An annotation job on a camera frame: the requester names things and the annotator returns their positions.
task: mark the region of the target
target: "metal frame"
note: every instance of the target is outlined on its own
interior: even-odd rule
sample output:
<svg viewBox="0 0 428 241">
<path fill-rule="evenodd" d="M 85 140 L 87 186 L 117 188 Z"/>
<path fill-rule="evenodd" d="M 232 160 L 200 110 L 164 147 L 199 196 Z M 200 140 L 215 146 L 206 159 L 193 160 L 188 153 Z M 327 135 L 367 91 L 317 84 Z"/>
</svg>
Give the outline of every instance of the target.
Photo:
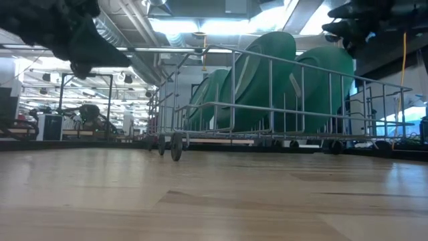
<svg viewBox="0 0 428 241">
<path fill-rule="evenodd" d="M 195 55 L 195 56 L 204 56 L 205 54 L 209 53 L 209 51 L 211 49 L 222 49 L 222 50 L 229 50 L 232 52 L 232 65 L 231 65 L 231 103 L 223 103 L 223 102 L 219 102 L 219 87 L 217 87 L 217 91 L 216 91 L 216 101 L 215 102 L 207 102 L 207 103 L 203 103 L 203 104 L 188 104 L 186 106 L 182 106 L 182 107 L 177 107 L 177 86 L 179 83 L 179 69 L 181 68 L 181 66 L 183 66 L 183 64 L 185 63 L 186 59 L 191 56 L 191 55 Z M 236 104 L 235 103 L 235 59 L 236 59 L 236 54 L 247 54 L 250 56 L 257 56 L 257 57 L 261 57 L 264 59 L 268 59 L 269 60 L 269 73 L 268 73 L 268 81 L 269 81 L 269 107 L 260 107 L 260 106 L 248 106 L 248 105 L 243 105 L 243 104 Z M 301 66 L 302 68 L 302 79 L 301 79 L 301 89 L 302 89 L 302 96 L 301 96 L 301 109 L 298 109 L 298 97 L 296 97 L 296 109 L 295 110 L 288 110 L 288 109 L 279 109 L 279 108 L 274 108 L 273 106 L 273 94 L 272 94 L 272 66 L 273 66 L 273 61 L 276 62 L 285 62 L 285 63 L 289 63 L 289 64 L 295 64 L 297 66 Z M 323 113 L 315 113 L 315 112 L 308 112 L 305 111 L 305 90 L 304 90 L 304 81 L 305 81 L 305 77 L 304 77 L 304 69 L 305 68 L 312 68 L 312 69 L 316 69 L 316 70 L 320 70 L 323 72 L 327 72 L 329 73 L 329 79 L 328 79 L 328 86 L 329 86 L 329 104 L 330 104 L 330 113 L 329 114 L 323 114 Z M 340 76 L 340 88 L 342 90 L 342 94 L 341 94 L 341 99 L 342 99 L 342 114 L 341 115 L 337 115 L 333 113 L 333 109 L 332 109 L 332 91 L 331 91 L 331 86 L 332 84 L 332 75 L 336 74 Z M 403 117 L 403 121 L 402 122 L 394 122 L 394 121 L 387 121 L 386 119 L 383 120 L 376 120 L 372 117 L 372 111 L 369 110 L 372 107 L 372 99 L 374 98 L 383 98 L 383 107 L 384 107 L 384 113 L 386 110 L 386 101 L 385 98 L 387 96 L 390 95 L 394 95 L 394 94 L 400 94 L 401 98 L 404 97 L 404 92 L 408 92 L 408 91 L 412 91 L 411 88 L 407 88 L 407 87 L 403 87 L 403 86 L 398 86 L 398 85 L 394 85 L 394 84 L 388 84 L 388 83 L 383 83 L 383 82 L 379 82 L 377 80 L 371 80 L 368 78 L 363 78 L 363 77 L 359 77 L 359 76 L 353 76 L 353 75 L 349 75 L 349 74 L 345 74 L 345 73 L 340 73 L 340 72 L 335 72 L 332 70 L 327 70 L 324 68 L 319 68 L 319 67 L 315 67 L 315 66 L 310 66 L 307 64 L 303 64 L 303 63 L 299 63 L 299 62 L 295 62 L 295 61 L 291 61 L 291 60 L 284 60 L 281 58 L 276 58 L 273 56 L 267 56 L 264 54 L 259 54 L 259 53 L 255 53 L 255 52 L 249 52 L 246 50 L 238 50 L 235 48 L 228 48 L 225 46 L 217 46 L 217 45 L 211 45 L 208 46 L 207 49 L 205 49 L 204 52 L 200 53 L 200 54 L 196 54 L 196 53 L 192 53 L 192 54 L 187 54 L 183 60 L 176 65 L 175 71 L 173 73 L 170 74 L 169 77 L 175 76 L 175 87 L 174 87 L 174 91 L 172 91 L 171 93 L 167 94 L 167 89 L 168 89 L 168 81 L 164 82 L 160 88 L 155 92 L 154 96 L 151 98 L 150 102 L 149 102 L 149 106 L 151 110 L 155 110 L 156 107 L 159 106 L 159 114 L 161 114 L 160 118 L 158 118 L 158 120 L 155 122 L 154 126 L 150 126 L 148 127 L 148 129 L 150 129 L 149 134 L 151 135 L 172 135 L 174 133 L 183 133 L 186 134 L 186 139 L 187 139 L 187 146 L 190 145 L 190 136 L 198 136 L 198 137 L 213 137 L 213 138 L 226 138 L 226 139 L 233 139 L 233 138 L 269 138 L 269 139 L 280 139 L 280 140 L 296 140 L 296 139 L 318 139 L 318 140 L 337 140 L 337 141 L 357 141 L 357 140 L 363 140 L 363 141 L 371 141 L 373 142 L 373 144 L 375 145 L 375 142 L 373 141 L 373 139 L 394 139 L 394 137 L 388 137 L 387 136 L 387 132 L 385 132 L 385 136 L 376 136 L 376 135 L 368 135 L 367 131 L 364 132 L 363 135 L 347 135 L 346 133 L 346 121 L 345 120 L 351 120 L 351 121 L 364 121 L 364 129 L 367 130 L 369 127 L 372 127 L 372 125 L 368 125 L 368 123 L 375 123 L 375 122 L 382 122 L 385 124 L 385 128 L 387 127 L 388 124 L 392 124 L 395 125 L 396 127 L 405 127 L 405 126 L 412 126 L 413 124 L 408 124 L 405 122 L 405 118 Z M 352 114 L 355 113 L 346 113 L 345 112 L 345 98 L 346 95 L 343 93 L 344 92 L 344 77 L 349 77 L 349 78 L 354 78 L 357 80 L 361 80 L 363 82 L 363 91 L 362 91 L 362 95 L 363 95 L 363 113 L 359 113 L 362 115 L 362 118 L 360 117 L 351 117 Z M 372 92 L 371 92 L 371 87 L 367 87 L 367 82 L 373 83 L 373 84 L 380 84 L 383 86 L 383 95 L 382 96 L 372 96 Z M 393 87 L 393 88 L 397 88 L 399 89 L 399 91 L 397 91 L 394 94 L 385 94 L 385 86 L 389 86 L 389 87 Z M 160 89 L 162 87 L 165 87 L 165 97 L 162 100 L 158 101 L 158 93 L 160 91 Z M 168 99 L 174 96 L 173 98 L 173 107 L 172 107 L 172 119 L 171 119 L 171 127 L 166 127 L 166 120 L 167 120 L 167 109 L 168 109 Z M 286 101 L 286 97 L 284 94 L 284 108 L 285 108 L 285 101 Z M 214 128 L 210 129 L 208 127 L 205 126 L 205 123 L 203 122 L 204 120 L 201 121 L 201 126 L 200 129 L 198 131 L 194 131 L 192 129 L 192 127 L 184 127 L 183 128 L 183 122 L 189 123 L 189 110 L 191 108 L 207 108 L 210 106 L 214 106 L 215 107 L 215 114 L 214 114 Z M 218 107 L 230 107 L 230 111 L 231 111 L 231 120 L 230 120 L 230 125 L 228 128 L 225 129 L 218 129 L 217 128 L 217 108 Z M 236 108 L 246 108 L 246 109 L 252 109 L 252 110 L 264 110 L 269 112 L 269 122 L 270 122 L 270 127 L 269 129 L 265 129 L 263 130 L 263 120 L 261 120 L 261 122 L 259 123 L 259 128 L 255 127 L 253 130 L 251 131 L 246 131 L 246 132 L 241 132 L 241 133 L 234 133 L 233 130 L 235 128 L 235 109 Z M 186 111 L 186 117 L 183 119 L 181 118 L 181 116 L 183 115 L 183 112 Z M 403 111 L 403 116 L 405 115 L 405 109 L 404 106 L 402 106 L 402 111 Z M 284 120 L 286 119 L 286 115 L 287 114 L 296 114 L 296 120 L 298 119 L 298 115 L 301 115 L 302 117 L 302 130 L 298 130 L 298 123 L 296 121 L 296 132 L 287 132 L 284 129 L 284 133 L 275 133 L 274 132 L 274 113 L 283 113 L 284 114 Z M 306 116 L 323 116 L 323 117 L 330 117 L 330 118 L 335 118 L 336 119 L 336 132 L 334 133 L 332 130 L 332 121 L 329 121 L 330 126 L 329 128 L 324 128 L 324 133 L 323 131 L 320 129 L 318 130 L 318 133 L 315 135 L 312 134 L 308 134 L 308 133 L 304 133 L 305 130 L 305 117 Z M 337 123 L 338 121 L 341 120 L 342 121 L 342 133 L 338 133 L 337 130 Z"/>
<path fill-rule="evenodd" d="M 73 73 L 63 73 L 62 77 L 61 77 L 61 86 L 60 86 L 60 102 L 58 104 L 58 109 L 62 109 L 62 100 L 64 97 L 64 89 L 66 89 L 66 77 L 67 76 L 74 76 Z M 110 107 L 112 104 L 112 89 L 113 89 L 113 75 L 112 74 L 90 74 L 91 77 L 93 76 L 104 76 L 104 77 L 109 77 L 110 79 L 110 84 L 108 86 L 108 107 L 107 107 L 107 130 L 106 130 L 106 139 L 107 142 L 110 142 Z"/>
</svg>

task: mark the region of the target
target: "ceiling light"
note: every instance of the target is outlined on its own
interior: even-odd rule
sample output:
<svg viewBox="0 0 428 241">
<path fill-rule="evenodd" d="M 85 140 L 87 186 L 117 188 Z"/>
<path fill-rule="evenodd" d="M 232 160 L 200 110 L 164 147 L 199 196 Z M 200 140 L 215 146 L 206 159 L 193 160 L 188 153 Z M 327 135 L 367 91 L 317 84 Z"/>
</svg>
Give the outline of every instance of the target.
<svg viewBox="0 0 428 241">
<path fill-rule="evenodd" d="M 178 34 L 178 33 L 194 33 L 199 31 L 197 24 L 192 20 L 159 20 L 148 19 L 154 31 L 164 34 Z"/>
<path fill-rule="evenodd" d="M 46 81 L 46 82 L 51 82 L 51 74 L 43 74 L 41 79 Z"/>
<path fill-rule="evenodd" d="M 28 106 L 32 106 L 32 107 L 39 107 L 38 103 L 35 102 L 20 102 L 20 104 L 24 104 L 24 105 L 28 105 Z"/>
<path fill-rule="evenodd" d="M 239 35 L 249 31 L 248 20 L 241 21 L 207 21 L 201 31 L 214 35 Z"/>
<path fill-rule="evenodd" d="M 328 16 L 330 10 L 329 6 L 321 5 L 306 23 L 300 35 L 318 35 L 322 33 L 322 26 L 335 20 Z"/>
<path fill-rule="evenodd" d="M 82 92 L 82 94 L 83 94 L 83 96 L 85 96 L 85 97 L 89 97 L 89 98 L 94 98 L 94 97 L 96 97 L 96 95 L 93 95 L 93 94 L 89 94 L 89 93 L 87 93 L 87 92 Z"/>
<path fill-rule="evenodd" d="M 272 9 L 261 12 L 259 15 L 253 17 L 249 22 L 247 33 L 257 33 L 262 31 L 276 31 L 285 26 L 287 19 L 285 19 L 286 8 L 274 7 Z"/>
<path fill-rule="evenodd" d="M 124 82 L 127 84 L 132 84 L 132 76 L 130 74 L 127 74 L 125 76 Z"/>
<path fill-rule="evenodd" d="M 39 90 L 39 93 L 40 94 L 47 94 L 47 89 L 46 88 L 41 88 L 40 90 Z"/>
<path fill-rule="evenodd" d="M 20 99 L 22 100 L 58 100 L 58 97 L 38 97 L 38 96 L 34 96 L 34 97 L 30 97 L 30 96 L 21 96 Z M 69 102 L 69 101 L 88 101 L 88 102 L 95 102 L 98 104 L 108 104 L 108 100 L 106 99 L 101 99 L 101 98 L 63 98 L 64 102 Z M 125 102 L 123 102 L 123 100 L 111 100 L 112 104 L 147 104 L 148 100 L 125 100 Z"/>
<path fill-rule="evenodd" d="M 118 75 L 118 80 L 119 81 L 124 81 L 125 80 L 125 73 L 122 71 L 119 75 Z"/>
</svg>

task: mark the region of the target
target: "ceiling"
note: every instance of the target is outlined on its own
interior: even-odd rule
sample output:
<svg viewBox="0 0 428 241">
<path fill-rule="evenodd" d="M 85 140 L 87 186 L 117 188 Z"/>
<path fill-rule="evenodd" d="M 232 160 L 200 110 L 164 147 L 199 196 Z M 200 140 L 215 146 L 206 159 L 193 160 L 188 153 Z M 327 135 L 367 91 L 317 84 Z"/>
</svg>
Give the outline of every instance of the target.
<svg viewBox="0 0 428 241">
<path fill-rule="evenodd" d="M 217 44 L 244 49 L 265 32 L 286 31 L 296 37 L 297 49 L 303 52 L 330 44 L 321 35 L 321 25 L 333 21 L 327 16 L 328 11 L 346 0 L 168 0 L 172 15 L 163 11 L 162 7 L 153 7 L 149 2 L 150 0 L 99 0 L 103 11 L 102 21 L 111 22 L 110 28 L 127 47 L 180 47 L 171 41 L 171 36 L 179 36 L 181 47 L 201 48 L 205 44 Z M 194 31 L 207 33 L 206 43 L 204 39 L 196 38 L 192 34 Z M 0 31 L 0 44 L 22 44 L 22 41 Z M 58 105 L 60 93 L 56 86 L 60 85 L 60 74 L 70 72 L 67 62 L 49 58 L 52 57 L 50 52 L 0 50 L 0 57 L 2 56 L 15 56 L 27 64 L 35 62 L 31 67 L 35 71 L 25 73 L 22 110 L 35 106 L 55 108 Z M 160 62 L 156 61 L 156 54 L 153 53 L 128 57 L 141 62 L 128 69 L 95 70 L 114 75 L 112 116 L 117 119 L 117 124 L 120 124 L 120 117 L 126 111 L 132 111 L 137 119 L 147 118 L 145 92 L 154 89 L 155 83 L 159 84 L 164 80 L 173 69 L 170 65 L 176 64 L 183 56 L 161 54 Z M 231 65 L 231 56 L 209 54 L 205 64 L 209 69 L 228 67 Z M 153 73 L 150 76 L 159 79 L 149 79 L 151 77 L 144 75 L 147 71 L 139 69 L 141 65 L 145 65 Z M 197 68 L 185 70 L 186 79 L 201 80 L 198 66 L 202 65 L 200 58 L 189 60 L 185 66 Z M 52 74 L 50 82 L 42 80 L 43 73 Z M 132 76 L 132 84 L 124 83 L 124 74 Z M 74 85 L 68 84 L 64 90 L 65 107 L 85 102 L 94 103 L 106 114 L 108 81 L 103 78 L 72 80 Z M 40 94 L 41 87 L 47 88 L 48 94 Z"/>
</svg>

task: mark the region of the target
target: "fluorescent light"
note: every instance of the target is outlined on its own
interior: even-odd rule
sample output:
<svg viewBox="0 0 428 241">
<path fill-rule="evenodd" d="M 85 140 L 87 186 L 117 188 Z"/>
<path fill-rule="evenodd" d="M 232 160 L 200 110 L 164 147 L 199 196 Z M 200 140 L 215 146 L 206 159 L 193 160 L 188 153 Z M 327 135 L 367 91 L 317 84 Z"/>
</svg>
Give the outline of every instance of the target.
<svg viewBox="0 0 428 241">
<path fill-rule="evenodd" d="M 239 35 L 249 30 L 248 20 L 241 21 L 207 21 L 201 31 L 213 35 Z"/>
<path fill-rule="evenodd" d="M 25 103 L 25 102 L 19 102 L 20 104 L 25 104 L 25 105 L 28 105 L 28 106 L 33 106 L 33 107 L 39 107 L 39 105 L 40 104 L 38 104 L 38 103 L 34 103 L 34 102 L 28 102 L 28 103 Z"/>
<path fill-rule="evenodd" d="M 321 5 L 306 23 L 300 35 L 318 35 L 322 33 L 322 26 L 334 20 L 328 16 L 330 10 L 329 6 Z"/>
<path fill-rule="evenodd" d="M 25 44 L 3 44 L 6 49 L 46 50 L 43 46 L 27 46 Z"/>
<path fill-rule="evenodd" d="M 287 24 L 299 0 L 285 0 L 284 6 L 265 10 L 249 22 L 247 33 L 277 31 Z"/>
<path fill-rule="evenodd" d="M 220 49 L 210 49 L 208 52 L 210 54 L 231 54 L 232 53 L 231 50 L 220 50 Z"/>
<path fill-rule="evenodd" d="M 178 33 L 195 33 L 199 31 L 198 25 L 193 20 L 159 20 L 148 19 L 154 31 L 164 34 L 178 34 Z"/>
<path fill-rule="evenodd" d="M 56 101 L 59 100 L 58 97 L 28 97 L 28 96 L 21 96 L 20 99 L 22 100 L 50 100 L 50 101 Z M 108 104 L 108 100 L 101 99 L 101 98 L 63 98 L 64 101 L 88 101 L 88 102 L 97 102 L 100 104 Z M 112 100 L 112 104 L 146 104 L 148 100 L 126 100 L 123 102 L 122 100 Z"/>
<path fill-rule="evenodd" d="M 194 52 L 194 49 L 191 48 L 135 48 L 138 52 L 167 52 L 167 53 L 185 53 L 185 52 Z"/>
</svg>

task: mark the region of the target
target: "yellow cable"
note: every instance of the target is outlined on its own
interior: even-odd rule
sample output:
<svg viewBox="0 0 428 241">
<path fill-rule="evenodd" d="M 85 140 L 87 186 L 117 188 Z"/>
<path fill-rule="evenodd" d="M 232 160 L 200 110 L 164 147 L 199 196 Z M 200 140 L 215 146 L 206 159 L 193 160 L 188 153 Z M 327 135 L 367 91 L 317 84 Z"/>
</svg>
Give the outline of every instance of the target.
<svg viewBox="0 0 428 241">
<path fill-rule="evenodd" d="M 407 60 L 407 32 L 405 32 L 405 33 L 404 33 L 403 41 L 404 41 L 404 43 L 403 43 L 403 68 L 402 68 L 402 70 L 401 70 L 401 86 L 403 86 L 403 84 L 404 84 L 404 75 L 405 75 L 405 72 L 406 72 L 406 60 Z M 401 95 L 400 95 L 400 97 L 399 97 L 399 111 L 398 111 L 397 115 L 399 115 L 399 114 L 400 114 L 400 112 L 401 112 L 401 101 L 404 101 L 404 100 L 401 100 Z M 399 130 L 399 128 L 398 128 L 398 127 L 395 127 L 395 134 L 394 134 L 394 137 L 397 137 L 398 130 Z M 395 139 L 393 139 L 393 150 L 394 150 L 394 147 L 395 147 Z"/>
</svg>

